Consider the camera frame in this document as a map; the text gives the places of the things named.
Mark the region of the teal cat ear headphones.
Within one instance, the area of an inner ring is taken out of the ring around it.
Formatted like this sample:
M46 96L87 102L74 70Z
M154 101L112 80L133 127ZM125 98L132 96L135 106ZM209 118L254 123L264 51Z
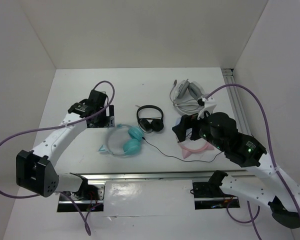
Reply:
M110 137L117 130L123 128L127 128L127 134L129 135L130 139L123 144L121 152L113 152L109 146ZM144 132L138 126L128 125L128 124L118 124L114 128L111 128L110 130L107 131L104 137L104 143L99 147L98 152L101 154L109 154L120 158L134 156L141 151L143 139L144 139Z

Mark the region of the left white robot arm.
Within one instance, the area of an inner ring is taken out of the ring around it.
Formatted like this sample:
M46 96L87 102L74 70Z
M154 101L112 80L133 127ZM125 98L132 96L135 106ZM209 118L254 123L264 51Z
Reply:
M85 177L75 173L58 174L55 166L80 133L109 126L108 99L105 92L91 90L88 98L68 109L60 128L32 150L21 150L16 156L17 185L45 198L58 192L71 192L78 200L87 197L89 186Z

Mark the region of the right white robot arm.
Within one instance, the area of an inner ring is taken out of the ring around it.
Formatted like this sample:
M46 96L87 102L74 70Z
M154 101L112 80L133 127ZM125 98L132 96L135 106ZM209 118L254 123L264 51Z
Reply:
M177 139L184 142L191 129L191 140L204 139L224 153L226 159L239 165L263 182L256 187L217 170L209 179L213 196L235 195L271 211L272 217L289 229L300 228L300 185L275 166L266 148L254 137L240 133L237 123L226 113L183 115L172 127Z

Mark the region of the pink blue cat headphones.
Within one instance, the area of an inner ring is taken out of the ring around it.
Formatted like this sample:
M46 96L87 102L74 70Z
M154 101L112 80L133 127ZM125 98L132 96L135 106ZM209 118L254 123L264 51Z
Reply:
M192 136L192 128L186 130L186 140L180 142L178 137L176 136L176 142L178 146L181 148L182 158L185 160L191 155L202 155L207 151L214 151L215 147L210 143L200 138L195 141L190 140Z

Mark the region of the black on-ear headphones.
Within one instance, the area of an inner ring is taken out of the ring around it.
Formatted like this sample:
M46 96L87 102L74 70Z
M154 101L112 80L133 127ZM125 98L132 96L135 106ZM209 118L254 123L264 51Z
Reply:
M145 109L154 109L160 113L160 117L140 117L139 113ZM155 105L143 105L137 109L136 119L139 127L145 133L156 132L159 133L164 129L164 113L158 106Z

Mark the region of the white grey headset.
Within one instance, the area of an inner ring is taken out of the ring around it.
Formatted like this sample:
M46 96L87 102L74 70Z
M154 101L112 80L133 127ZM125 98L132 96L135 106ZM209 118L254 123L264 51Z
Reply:
M205 95L202 86L196 81L188 79L173 82L169 93L169 99L173 108L180 115L192 115L199 113L203 108L202 97Z

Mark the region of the aluminium side rail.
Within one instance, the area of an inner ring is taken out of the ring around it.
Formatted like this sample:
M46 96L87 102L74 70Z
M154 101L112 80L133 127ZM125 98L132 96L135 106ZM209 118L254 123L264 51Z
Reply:
M235 84L233 69L222 68L221 72L225 84ZM251 130L245 115L238 88L235 86L229 86L226 88L226 90L229 95L231 107L234 112L234 118L236 120L238 130L243 134L251 135Z

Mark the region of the aluminium front rail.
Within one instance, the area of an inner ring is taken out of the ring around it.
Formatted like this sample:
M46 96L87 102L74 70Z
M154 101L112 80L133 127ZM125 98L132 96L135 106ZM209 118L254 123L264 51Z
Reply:
M180 171L180 172L140 172L140 173L89 173L81 174L91 181L149 181L175 179L202 179L210 178L212 171Z

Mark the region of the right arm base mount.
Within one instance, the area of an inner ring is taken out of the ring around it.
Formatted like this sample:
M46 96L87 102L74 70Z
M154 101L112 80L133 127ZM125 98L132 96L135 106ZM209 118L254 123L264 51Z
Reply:
M223 193L216 185L208 180L195 180L189 191L194 198L195 210L217 210L229 208L240 208L237 196Z

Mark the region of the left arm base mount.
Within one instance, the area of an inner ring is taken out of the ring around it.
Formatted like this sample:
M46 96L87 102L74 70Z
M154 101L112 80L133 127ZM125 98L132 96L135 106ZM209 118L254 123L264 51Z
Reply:
M65 195L61 194L56 211L58 213L77 212L76 207L72 203L73 201L83 213L88 211L103 212L106 182L89 180L88 184L89 186L82 193L66 191Z

